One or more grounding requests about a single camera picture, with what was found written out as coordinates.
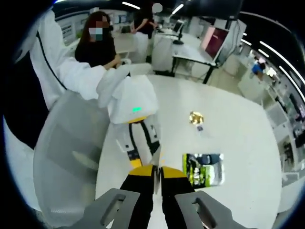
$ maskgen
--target ceiling light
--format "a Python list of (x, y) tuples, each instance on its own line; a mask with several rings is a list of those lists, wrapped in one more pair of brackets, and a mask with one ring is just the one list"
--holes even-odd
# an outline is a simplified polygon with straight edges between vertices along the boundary
[(258, 51), (265, 57), (269, 58), (269, 55), (267, 53), (265, 53), (263, 50), (259, 49)]
[(134, 8), (136, 8), (137, 10), (139, 10), (139, 9), (140, 9), (140, 7), (135, 6), (135, 5), (130, 4), (130, 3), (128, 3), (128, 2), (125, 2), (125, 1), (123, 1), (123, 2), (122, 2), (122, 4), (124, 4), (124, 5), (126, 5), (126, 6), (130, 6), (130, 7), (134, 7)]
[(285, 58), (283, 57), (278, 51), (276, 51), (274, 48), (270, 47), (269, 45), (267, 45), (266, 43), (260, 41), (260, 43), (267, 47), (268, 49), (270, 49), (271, 51), (273, 51), (279, 58), (281, 58), (286, 64), (288, 64), (289, 67), (292, 68), (292, 70), (295, 72), (295, 74), (300, 78), (300, 80), (305, 84), (305, 80), (303, 79), (303, 77), (301, 76), (301, 74), (295, 69), (295, 67)]
[(288, 77), (290, 82), (294, 85), (294, 87), (296, 88), (297, 92), (299, 92), (300, 96), (302, 97), (303, 102), (305, 103), (305, 97), (304, 97), (303, 93), (301, 92), (300, 88), (298, 87), (298, 85), (296, 84), (296, 82), (292, 79), (292, 77), (288, 74), (288, 72), (286, 72), (285, 69), (282, 68), (282, 66), (279, 66), (279, 68), (282, 70), (282, 72), (284, 72), (284, 74)]
[(245, 43), (245, 44), (249, 45), (249, 46), (251, 46), (251, 45), (252, 45), (250, 42), (245, 41), (244, 39), (241, 39), (241, 41), (242, 41), (243, 43)]
[(180, 4), (173, 12), (172, 15), (174, 15), (179, 9), (183, 7), (183, 4)]

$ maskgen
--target blue object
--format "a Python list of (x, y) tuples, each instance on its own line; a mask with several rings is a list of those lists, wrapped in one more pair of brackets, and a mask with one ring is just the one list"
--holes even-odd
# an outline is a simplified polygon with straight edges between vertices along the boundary
[(261, 69), (261, 67), (259, 66), (259, 64), (255, 64), (252, 68), (252, 72), (254, 74), (258, 74), (258, 72), (263, 72), (263, 70)]

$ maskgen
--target green indicator light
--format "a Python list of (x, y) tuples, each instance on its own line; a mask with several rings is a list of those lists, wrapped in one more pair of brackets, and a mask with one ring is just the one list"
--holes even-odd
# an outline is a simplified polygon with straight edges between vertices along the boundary
[(132, 109), (133, 112), (140, 111), (140, 110), (142, 110), (141, 107), (135, 107), (135, 108)]

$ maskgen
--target white sleeve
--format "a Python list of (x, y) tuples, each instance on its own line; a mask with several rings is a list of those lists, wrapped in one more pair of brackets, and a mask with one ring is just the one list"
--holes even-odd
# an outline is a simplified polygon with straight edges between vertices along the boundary
[(91, 68), (88, 63), (80, 63), (74, 57), (67, 56), (68, 48), (63, 42), (61, 27), (55, 21), (53, 11), (46, 14), (42, 23), (44, 42), (48, 45), (55, 74), (67, 89), (79, 92), (86, 100), (97, 99), (96, 87), (106, 72), (105, 68)]

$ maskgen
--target gold foil object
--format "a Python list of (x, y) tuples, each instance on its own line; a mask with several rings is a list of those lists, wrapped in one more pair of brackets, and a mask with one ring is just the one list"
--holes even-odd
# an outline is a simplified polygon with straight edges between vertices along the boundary
[(191, 111), (190, 112), (190, 123), (197, 125), (203, 123), (203, 115), (199, 112)]

